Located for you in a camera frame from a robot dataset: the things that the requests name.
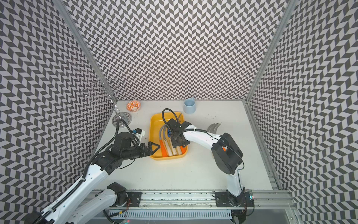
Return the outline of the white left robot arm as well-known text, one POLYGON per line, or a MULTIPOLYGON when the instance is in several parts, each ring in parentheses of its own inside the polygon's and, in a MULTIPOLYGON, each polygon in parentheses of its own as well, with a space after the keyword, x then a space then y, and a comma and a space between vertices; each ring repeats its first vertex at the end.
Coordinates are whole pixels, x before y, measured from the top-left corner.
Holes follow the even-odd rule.
POLYGON ((123 161, 148 157, 160 149, 153 142, 141 143, 142 134, 134 131, 116 134, 102 146, 85 166, 83 175, 42 212, 25 216, 26 224, 84 224, 111 206, 127 207, 130 199, 126 187, 111 183, 97 197, 81 202, 109 177, 123 161))

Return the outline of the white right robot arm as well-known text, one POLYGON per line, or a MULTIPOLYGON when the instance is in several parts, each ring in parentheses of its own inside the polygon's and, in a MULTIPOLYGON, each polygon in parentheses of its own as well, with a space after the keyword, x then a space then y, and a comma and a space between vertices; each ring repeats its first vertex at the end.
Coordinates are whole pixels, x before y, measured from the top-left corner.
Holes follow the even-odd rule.
POLYGON ((176 119, 165 122, 169 129, 174 147, 186 147, 195 142, 212 152, 217 167, 227 176, 227 198, 229 203, 238 207, 244 201, 245 187, 240 180, 240 166, 244 165, 243 152, 228 133, 217 135, 198 129, 191 123, 179 123, 176 119))

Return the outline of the yellow plastic storage tray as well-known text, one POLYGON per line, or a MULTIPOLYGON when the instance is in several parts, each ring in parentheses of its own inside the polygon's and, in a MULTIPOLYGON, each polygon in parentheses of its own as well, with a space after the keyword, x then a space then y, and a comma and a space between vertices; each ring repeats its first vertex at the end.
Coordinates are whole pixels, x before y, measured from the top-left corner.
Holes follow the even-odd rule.
MULTIPOLYGON (((165 125, 165 123, 162 119, 161 113, 158 113, 158 114, 155 114, 152 116, 151 124, 150 124, 149 141, 160 145, 158 134, 159 134, 160 128, 163 125, 165 125)), ((154 155, 151 156, 151 158, 154 160, 157 160, 157 161, 163 161, 163 160, 170 160, 170 159, 179 159, 186 155, 186 154, 178 155, 176 148, 173 147, 173 149, 174 149, 174 153, 176 154, 174 156, 162 157, 161 148, 160 148, 154 155)))

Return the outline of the sickle with wooden handle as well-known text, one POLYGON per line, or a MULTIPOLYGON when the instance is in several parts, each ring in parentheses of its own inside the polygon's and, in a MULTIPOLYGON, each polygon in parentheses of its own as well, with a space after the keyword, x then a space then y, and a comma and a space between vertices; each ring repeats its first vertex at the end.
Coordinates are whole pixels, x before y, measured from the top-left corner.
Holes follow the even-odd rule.
POLYGON ((182 151, 180 147, 176 147, 176 151, 178 155, 182 155, 182 151))
POLYGON ((166 126, 162 127, 162 139, 163 139, 163 142, 164 142, 164 145, 165 145, 165 148, 166 148, 167 155, 168 156, 176 155, 174 153, 173 147, 170 144, 170 137, 169 137, 168 129, 167 129, 166 126))
POLYGON ((217 134, 217 130, 220 125, 221 125, 221 123, 213 123, 207 128, 207 131, 209 133, 217 134))

